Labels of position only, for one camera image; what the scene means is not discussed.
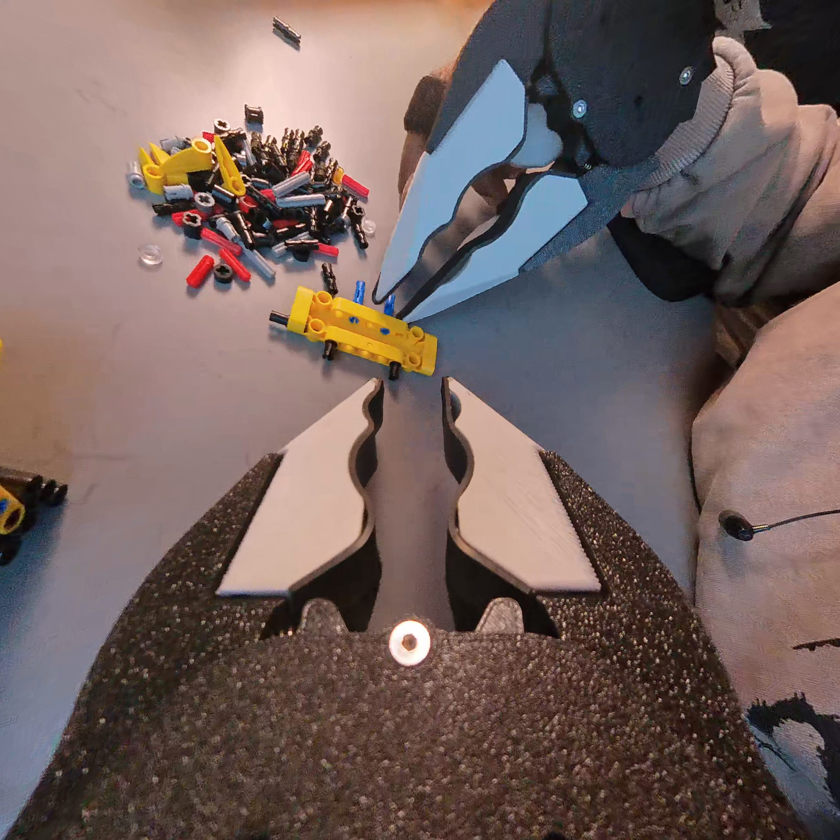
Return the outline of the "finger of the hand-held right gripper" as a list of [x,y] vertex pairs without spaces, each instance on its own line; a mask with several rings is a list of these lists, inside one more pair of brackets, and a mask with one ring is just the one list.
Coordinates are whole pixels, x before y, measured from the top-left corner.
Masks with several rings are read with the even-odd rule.
[[467,79],[452,82],[439,116],[455,120],[416,165],[372,294],[376,303],[403,284],[430,238],[453,220],[471,183],[507,163],[524,141],[526,90],[506,60],[488,71],[465,105],[455,103],[455,94],[467,90]]
[[579,179],[560,172],[520,175],[495,220],[420,286],[401,319],[423,319],[513,279],[586,207]]

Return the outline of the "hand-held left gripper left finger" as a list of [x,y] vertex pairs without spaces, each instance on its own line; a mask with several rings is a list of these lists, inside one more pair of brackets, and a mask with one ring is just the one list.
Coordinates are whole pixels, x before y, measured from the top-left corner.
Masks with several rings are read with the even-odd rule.
[[278,631],[297,627],[315,599],[348,630],[368,629],[382,578],[368,486],[383,405],[384,383],[372,378],[277,454],[216,596],[278,600]]

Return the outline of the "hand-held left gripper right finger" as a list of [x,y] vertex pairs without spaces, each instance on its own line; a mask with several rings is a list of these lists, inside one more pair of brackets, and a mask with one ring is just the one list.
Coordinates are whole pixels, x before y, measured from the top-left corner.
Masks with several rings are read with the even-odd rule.
[[513,604],[519,633],[557,634],[543,599],[599,599],[603,577],[542,448],[454,377],[441,385],[444,456],[455,479],[445,580],[461,632]]

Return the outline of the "yellow gear block assembly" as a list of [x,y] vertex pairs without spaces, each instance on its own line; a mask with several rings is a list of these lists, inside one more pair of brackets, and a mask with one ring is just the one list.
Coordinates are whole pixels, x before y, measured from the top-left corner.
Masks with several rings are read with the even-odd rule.
[[299,287],[289,313],[272,311],[269,323],[320,345],[326,361],[348,354],[379,364],[392,382],[405,371],[431,376],[436,370],[435,336],[357,298]]

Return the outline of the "person's right forearm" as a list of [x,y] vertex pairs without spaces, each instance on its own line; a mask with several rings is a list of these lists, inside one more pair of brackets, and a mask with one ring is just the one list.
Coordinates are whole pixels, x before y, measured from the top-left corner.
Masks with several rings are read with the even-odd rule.
[[720,272],[710,298],[742,308],[838,282],[839,131],[827,104],[718,36],[695,116],[621,215]]

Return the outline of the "grey desk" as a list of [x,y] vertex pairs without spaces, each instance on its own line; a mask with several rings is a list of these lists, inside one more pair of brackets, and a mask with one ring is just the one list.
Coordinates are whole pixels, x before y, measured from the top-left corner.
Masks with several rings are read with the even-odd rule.
[[[319,268],[272,283],[185,278],[203,248],[128,187],[138,148],[264,109],[323,127],[371,196],[372,287],[397,214],[403,114],[483,2],[2,2],[2,464],[69,485],[2,570],[2,834],[35,788],[100,646],[167,550],[257,461],[374,375],[268,324]],[[288,44],[279,17],[301,35]],[[138,247],[157,245],[160,266]],[[383,562],[371,629],[453,626],[440,378],[560,454],[691,593],[690,424],[711,390],[711,310],[669,304],[602,233],[423,325],[436,375],[386,389],[371,482]]]

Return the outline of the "person's right hand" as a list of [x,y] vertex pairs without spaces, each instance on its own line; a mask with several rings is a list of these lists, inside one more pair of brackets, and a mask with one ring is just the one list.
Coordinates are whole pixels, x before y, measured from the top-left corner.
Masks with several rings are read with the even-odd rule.
[[[406,108],[403,118],[406,137],[397,177],[400,206],[405,202],[417,164],[426,150],[428,137],[450,86],[456,64],[457,59],[454,58],[446,65],[426,74],[416,84]],[[514,182],[525,171],[513,164],[502,164],[477,178],[471,186],[496,212],[509,195],[508,183]]]

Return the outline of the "black pad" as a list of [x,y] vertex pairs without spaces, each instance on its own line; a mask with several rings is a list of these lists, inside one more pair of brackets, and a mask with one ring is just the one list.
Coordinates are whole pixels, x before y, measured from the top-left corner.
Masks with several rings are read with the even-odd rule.
[[645,233],[636,220],[618,214],[607,229],[635,276],[658,299],[681,302],[712,293],[718,270],[667,239]]

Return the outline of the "pile of small building pieces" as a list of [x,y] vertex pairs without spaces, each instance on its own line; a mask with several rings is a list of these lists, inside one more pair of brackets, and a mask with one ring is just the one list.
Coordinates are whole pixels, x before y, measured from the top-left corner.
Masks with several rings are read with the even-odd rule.
[[370,192],[346,174],[324,130],[217,119],[210,131],[171,136],[137,150],[128,187],[146,195],[157,219],[180,232],[189,249],[203,247],[185,278],[190,293],[205,285],[268,283],[279,263],[338,260],[348,238],[366,255],[361,230]]

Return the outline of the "person's beige hoodie torso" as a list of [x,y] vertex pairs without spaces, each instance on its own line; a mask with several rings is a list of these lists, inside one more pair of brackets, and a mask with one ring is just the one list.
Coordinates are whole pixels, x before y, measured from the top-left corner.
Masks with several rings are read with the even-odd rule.
[[838,282],[758,329],[700,411],[696,607],[811,838],[838,838]]

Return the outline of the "yellow black robot model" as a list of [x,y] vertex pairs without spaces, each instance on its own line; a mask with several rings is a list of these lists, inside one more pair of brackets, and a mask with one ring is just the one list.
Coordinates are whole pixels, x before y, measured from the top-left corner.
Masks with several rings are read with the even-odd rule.
[[1,467],[1,565],[16,558],[24,537],[44,509],[58,508],[67,498],[68,485],[40,474]]

